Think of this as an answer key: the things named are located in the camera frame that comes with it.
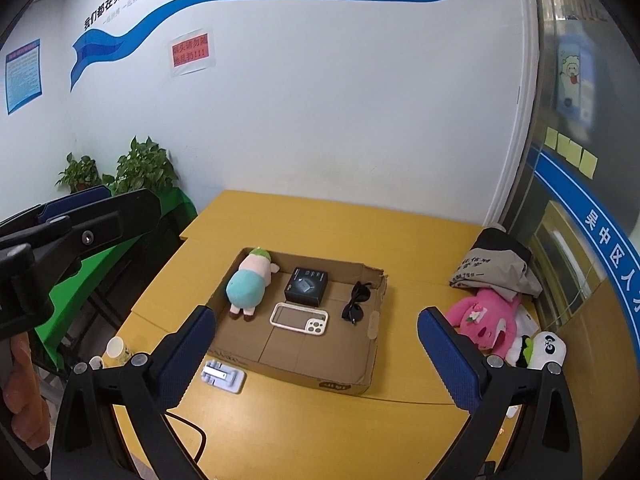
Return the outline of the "operator hand on handle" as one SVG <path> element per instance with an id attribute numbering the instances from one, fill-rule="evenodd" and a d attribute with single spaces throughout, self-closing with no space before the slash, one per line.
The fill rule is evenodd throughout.
<path id="1" fill-rule="evenodd" d="M 13 414 L 11 427 L 14 434 L 35 450 L 48 442 L 51 419 L 48 404 L 40 394 L 26 333 L 11 338 L 11 352 L 14 362 L 3 387 L 3 399 Z"/>

